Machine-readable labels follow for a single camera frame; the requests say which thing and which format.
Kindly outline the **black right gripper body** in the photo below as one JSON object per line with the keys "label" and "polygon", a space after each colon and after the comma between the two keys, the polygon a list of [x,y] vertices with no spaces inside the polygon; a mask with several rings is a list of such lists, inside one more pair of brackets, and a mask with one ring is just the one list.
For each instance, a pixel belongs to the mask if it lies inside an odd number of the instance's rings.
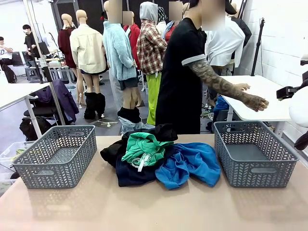
{"label": "black right gripper body", "polygon": [[277,99],[288,99],[292,98],[292,96],[300,89],[300,87],[283,87],[276,91]]}

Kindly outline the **person's tattooed right hand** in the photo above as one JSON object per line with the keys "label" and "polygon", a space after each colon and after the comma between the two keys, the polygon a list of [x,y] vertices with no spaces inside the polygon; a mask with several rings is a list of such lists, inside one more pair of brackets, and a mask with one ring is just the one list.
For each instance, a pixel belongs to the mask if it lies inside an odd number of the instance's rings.
{"label": "person's tattooed right hand", "polygon": [[264,111],[269,105],[269,102],[265,100],[264,98],[261,98],[259,96],[252,95],[250,97],[249,104],[247,105],[252,110],[258,112],[258,111]]}

